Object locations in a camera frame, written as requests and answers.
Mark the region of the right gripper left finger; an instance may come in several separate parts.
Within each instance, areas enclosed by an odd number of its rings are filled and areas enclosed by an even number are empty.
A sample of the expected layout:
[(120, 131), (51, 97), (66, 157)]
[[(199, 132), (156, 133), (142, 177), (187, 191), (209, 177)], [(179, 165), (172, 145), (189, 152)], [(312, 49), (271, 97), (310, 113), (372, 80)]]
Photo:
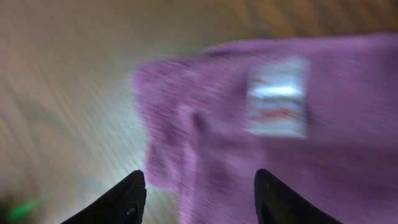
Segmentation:
[(146, 196), (144, 173), (135, 170), (62, 224), (141, 224)]

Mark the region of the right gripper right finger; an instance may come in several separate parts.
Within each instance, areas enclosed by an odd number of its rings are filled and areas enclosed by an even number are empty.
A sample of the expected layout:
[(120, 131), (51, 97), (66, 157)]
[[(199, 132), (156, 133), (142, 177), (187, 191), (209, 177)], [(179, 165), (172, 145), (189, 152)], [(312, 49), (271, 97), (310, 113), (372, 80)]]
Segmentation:
[(254, 198), (259, 224), (340, 224), (265, 169), (256, 172)]

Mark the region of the purple microfiber cloth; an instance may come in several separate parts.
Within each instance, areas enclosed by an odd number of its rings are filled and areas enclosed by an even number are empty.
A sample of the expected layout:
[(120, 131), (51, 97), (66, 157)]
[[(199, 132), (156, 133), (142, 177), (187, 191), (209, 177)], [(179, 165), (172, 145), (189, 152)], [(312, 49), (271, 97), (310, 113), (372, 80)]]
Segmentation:
[[(247, 131), (248, 77), (296, 63), (308, 78), (305, 139)], [(342, 223), (397, 222), (397, 35), (240, 40), (134, 72), (146, 180), (181, 223), (256, 223), (267, 169)]]

